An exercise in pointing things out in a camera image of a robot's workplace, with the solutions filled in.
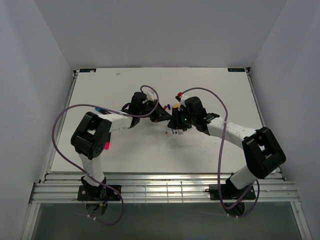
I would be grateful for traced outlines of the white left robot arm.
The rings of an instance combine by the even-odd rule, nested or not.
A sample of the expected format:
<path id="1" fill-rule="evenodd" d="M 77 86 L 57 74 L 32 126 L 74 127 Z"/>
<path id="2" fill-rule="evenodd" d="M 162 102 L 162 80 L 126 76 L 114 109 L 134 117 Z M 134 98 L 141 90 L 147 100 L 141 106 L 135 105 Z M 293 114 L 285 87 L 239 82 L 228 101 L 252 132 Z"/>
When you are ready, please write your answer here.
<path id="1" fill-rule="evenodd" d="M 103 185 L 106 178 L 100 155 L 110 141 L 111 133 L 135 127 L 140 122 L 140 116 L 149 118 L 153 123 L 171 118 L 152 93 L 135 92 L 131 101 L 122 107 L 120 114 L 111 113 L 109 110 L 103 110 L 101 114 L 88 111 L 73 133 L 70 143 L 78 153 L 86 172 L 81 183 L 95 200 L 106 195 L 106 187 Z"/>

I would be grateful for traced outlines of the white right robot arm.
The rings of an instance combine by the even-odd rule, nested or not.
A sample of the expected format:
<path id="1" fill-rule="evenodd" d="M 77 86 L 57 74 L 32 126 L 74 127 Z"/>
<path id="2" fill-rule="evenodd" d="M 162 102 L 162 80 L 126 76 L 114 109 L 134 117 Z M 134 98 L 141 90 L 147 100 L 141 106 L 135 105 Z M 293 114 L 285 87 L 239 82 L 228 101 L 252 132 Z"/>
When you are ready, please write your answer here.
<path id="1" fill-rule="evenodd" d="M 170 129 L 186 131 L 195 127 L 201 133 L 221 138 L 243 150 L 246 165 L 225 182 L 230 198 L 237 199 L 246 186 L 265 179 L 286 161 L 284 151 L 268 127 L 254 129 L 227 122 L 218 114 L 208 113 L 196 96 L 179 94 L 176 99 L 178 104 L 172 107 L 168 123 Z"/>

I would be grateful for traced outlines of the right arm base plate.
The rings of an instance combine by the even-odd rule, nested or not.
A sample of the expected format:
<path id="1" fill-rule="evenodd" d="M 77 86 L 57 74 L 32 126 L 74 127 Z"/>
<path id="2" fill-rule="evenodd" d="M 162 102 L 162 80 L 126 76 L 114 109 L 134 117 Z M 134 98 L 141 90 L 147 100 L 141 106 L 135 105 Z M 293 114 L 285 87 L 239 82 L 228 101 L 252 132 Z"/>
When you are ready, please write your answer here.
<path id="1" fill-rule="evenodd" d="M 231 189 L 227 184 L 221 184 L 221 197 L 223 200 L 237 200 L 239 199 L 245 191 L 248 189 L 248 185 L 242 189 Z M 205 190 L 206 193 L 209 193 L 209 198 L 211 200 L 219 200 L 219 192 L 217 184 L 210 184 L 209 187 Z M 254 187 L 251 186 L 248 192 L 243 196 L 243 200 L 255 200 L 256 194 Z"/>

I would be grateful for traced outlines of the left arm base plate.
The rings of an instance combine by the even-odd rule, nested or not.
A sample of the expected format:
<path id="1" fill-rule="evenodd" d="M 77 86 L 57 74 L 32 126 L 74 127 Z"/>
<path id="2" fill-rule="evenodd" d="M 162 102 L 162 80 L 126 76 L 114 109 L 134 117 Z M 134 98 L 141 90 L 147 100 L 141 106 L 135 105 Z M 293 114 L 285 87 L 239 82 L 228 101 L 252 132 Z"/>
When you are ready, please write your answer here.
<path id="1" fill-rule="evenodd" d="M 104 186 L 84 186 L 81 185 L 77 194 L 78 201 L 119 201 L 120 195 L 110 188 Z"/>

